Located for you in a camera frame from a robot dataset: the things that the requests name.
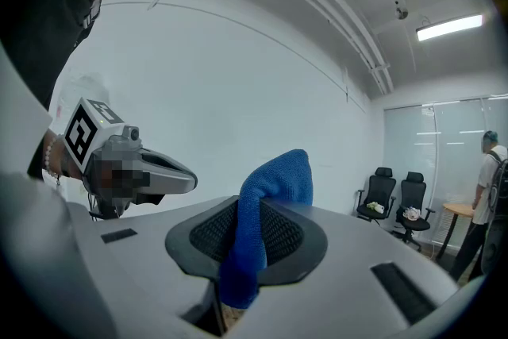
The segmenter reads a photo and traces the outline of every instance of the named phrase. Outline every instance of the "glass wall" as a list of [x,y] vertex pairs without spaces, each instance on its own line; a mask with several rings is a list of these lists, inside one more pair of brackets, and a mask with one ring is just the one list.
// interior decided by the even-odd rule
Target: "glass wall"
[[[383,165],[394,172],[398,199],[383,226],[397,226],[394,212],[400,202],[400,183],[408,171],[420,172],[427,183],[422,216],[426,207],[436,213],[430,215],[430,230],[415,237],[442,243],[452,221],[443,204],[470,205],[475,198],[483,160],[481,139],[487,130],[498,132],[499,143],[508,145],[506,96],[386,110]],[[449,247],[460,247],[469,223],[470,219],[458,218]]]
[[423,207],[430,203],[436,170],[436,122],[431,106],[415,106],[385,111],[384,166],[397,179],[397,197],[390,218],[383,226],[395,226],[395,213],[401,202],[400,182],[408,171],[420,172],[427,183]]

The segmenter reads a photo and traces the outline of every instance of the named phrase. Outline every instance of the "bracelet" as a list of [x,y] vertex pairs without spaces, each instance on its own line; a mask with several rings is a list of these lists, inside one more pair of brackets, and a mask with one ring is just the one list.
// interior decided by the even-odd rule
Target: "bracelet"
[[60,175],[56,174],[54,171],[51,171],[49,168],[49,156],[51,155],[51,150],[53,148],[53,145],[56,142],[56,139],[58,139],[58,136],[53,137],[53,140],[51,140],[51,143],[49,143],[48,147],[46,148],[46,153],[44,156],[44,165],[46,167],[46,172],[53,178],[56,178],[56,184],[60,185]]

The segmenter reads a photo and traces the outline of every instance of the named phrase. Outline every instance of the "black office chair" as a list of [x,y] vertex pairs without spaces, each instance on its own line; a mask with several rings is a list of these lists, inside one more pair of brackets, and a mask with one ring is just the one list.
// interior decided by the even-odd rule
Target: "black office chair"
[[[362,200],[362,194],[365,190],[358,190],[360,193],[358,197],[358,207],[356,212],[360,215],[357,218],[364,219],[365,221],[376,222],[379,225],[379,219],[386,219],[390,216],[391,207],[394,205],[395,197],[391,196],[392,191],[395,188],[395,181],[391,178],[391,168],[379,167],[375,170],[375,175],[372,175],[368,180],[368,194],[364,200],[364,204],[360,205]],[[388,202],[391,200],[390,209],[388,208]],[[371,202],[377,202],[379,205],[384,206],[384,212],[380,214],[375,210],[367,208],[367,204]]]
[[400,187],[402,198],[400,207],[397,209],[396,222],[400,223],[406,232],[400,233],[394,231],[392,234],[395,237],[402,239],[404,243],[413,243],[418,247],[418,251],[420,252],[421,245],[413,239],[413,231],[420,232],[422,230],[430,229],[430,224],[427,220],[429,219],[429,215],[431,213],[435,213],[436,211],[425,208],[427,210],[425,219],[418,218],[416,221],[410,221],[408,218],[404,218],[402,214],[404,214],[404,211],[410,207],[421,210],[427,184],[423,182],[423,174],[420,174],[419,172],[408,172],[406,179],[401,182]]

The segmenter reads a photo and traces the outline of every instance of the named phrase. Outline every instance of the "blue microfiber cloth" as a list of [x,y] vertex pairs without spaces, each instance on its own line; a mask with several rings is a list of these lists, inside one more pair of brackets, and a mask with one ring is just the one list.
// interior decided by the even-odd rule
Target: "blue microfiber cloth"
[[257,272],[267,267],[260,200],[276,198],[312,205],[312,194],[309,157],[303,150],[268,161],[245,180],[238,199],[235,243],[220,269],[219,293],[224,304],[247,309],[257,296]]

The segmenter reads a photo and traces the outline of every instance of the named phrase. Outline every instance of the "gray robot arm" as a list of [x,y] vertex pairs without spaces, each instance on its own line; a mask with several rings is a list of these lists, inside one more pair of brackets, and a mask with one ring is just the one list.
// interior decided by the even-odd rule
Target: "gray robot arm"
[[198,178],[171,157],[143,147],[139,129],[126,125],[104,102],[81,99],[64,142],[98,201],[90,214],[119,218],[130,203],[158,204],[165,195],[185,194]]

